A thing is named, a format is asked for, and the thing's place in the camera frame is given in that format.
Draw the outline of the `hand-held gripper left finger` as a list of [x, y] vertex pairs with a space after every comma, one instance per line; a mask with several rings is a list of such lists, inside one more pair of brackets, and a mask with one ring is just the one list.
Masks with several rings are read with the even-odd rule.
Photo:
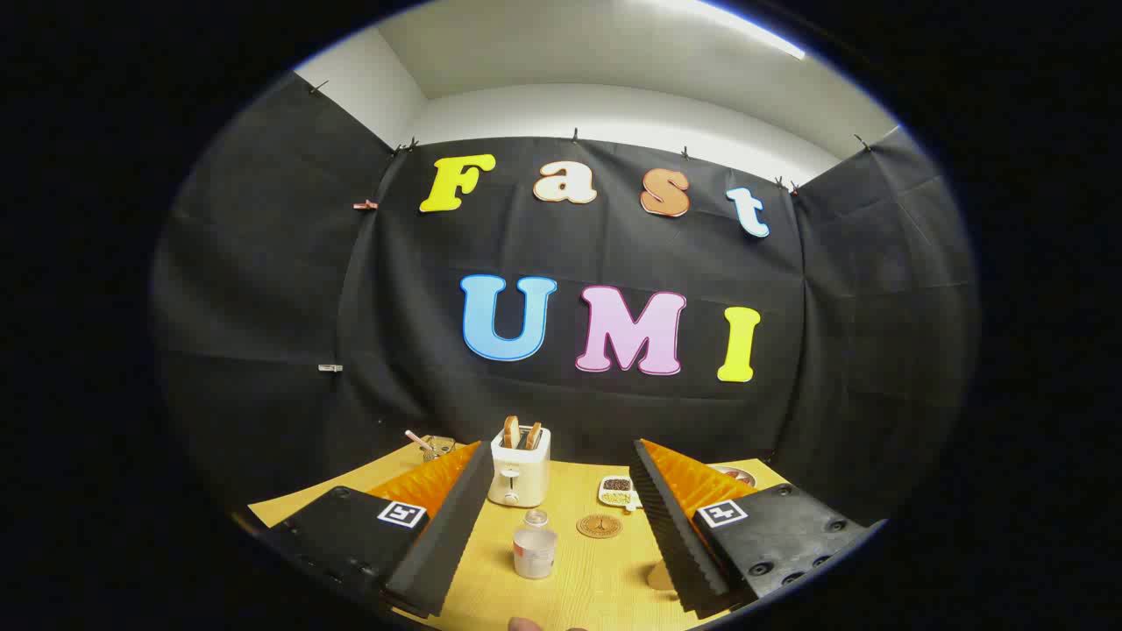
[[493, 481], [493, 449], [424, 461], [401, 447], [250, 513], [258, 539], [338, 598], [377, 614], [438, 616]]

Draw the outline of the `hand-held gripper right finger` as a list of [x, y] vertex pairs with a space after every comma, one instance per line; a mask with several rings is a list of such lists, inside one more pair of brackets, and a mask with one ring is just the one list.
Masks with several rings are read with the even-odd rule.
[[784, 598], [885, 527], [852, 520], [788, 482], [749, 487], [645, 439], [634, 442], [629, 479], [678, 600], [695, 614]]

